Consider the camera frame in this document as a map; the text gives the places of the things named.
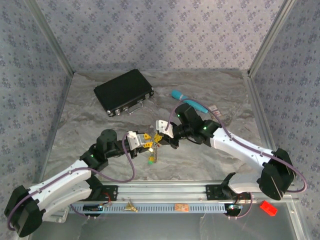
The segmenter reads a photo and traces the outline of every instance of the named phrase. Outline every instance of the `marble surface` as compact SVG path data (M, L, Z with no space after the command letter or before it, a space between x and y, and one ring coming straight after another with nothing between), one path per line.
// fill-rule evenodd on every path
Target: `marble surface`
M63 109L58 131L46 166L47 179L71 165L105 129L114 129L118 139L127 131L153 133L156 120L167 120L177 100L171 91L177 89L186 96L207 105L216 105L228 129L261 145L257 125L244 85L242 71L143 71L154 87L154 97L145 100L144 107L132 115L123 112L108 117L93 89L123 72L75 73ZM203 119L208 114L200 114ZM149 153L136 157L135 180L223 180L230 172L252 172L250 166L232 156L206 145L181 140L177 150L159 148L158 162L148 164ZM110 158L104 174L116 179L131 177L132 170L125 156Z

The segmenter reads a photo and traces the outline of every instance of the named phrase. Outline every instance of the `gray floral wall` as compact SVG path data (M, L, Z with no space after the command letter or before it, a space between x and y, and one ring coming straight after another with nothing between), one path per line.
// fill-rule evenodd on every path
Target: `gray floral wall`
M75 71L248 69L283 0L38 0Z
M38 180L70 80L23 1L0 2L0 239L12 190Z
M308 189L301 204L320 239L320 2L297 1L254 77L275 144L289 151Z

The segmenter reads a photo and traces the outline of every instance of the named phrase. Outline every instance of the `red object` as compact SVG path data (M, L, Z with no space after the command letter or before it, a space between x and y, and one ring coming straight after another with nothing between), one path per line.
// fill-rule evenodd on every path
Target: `red object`
M269 214L270 216L275 216L278 209L276 209L274 206L272 206L269 202L267 201L263 201L260 204L260 208L265 211L267 214Z

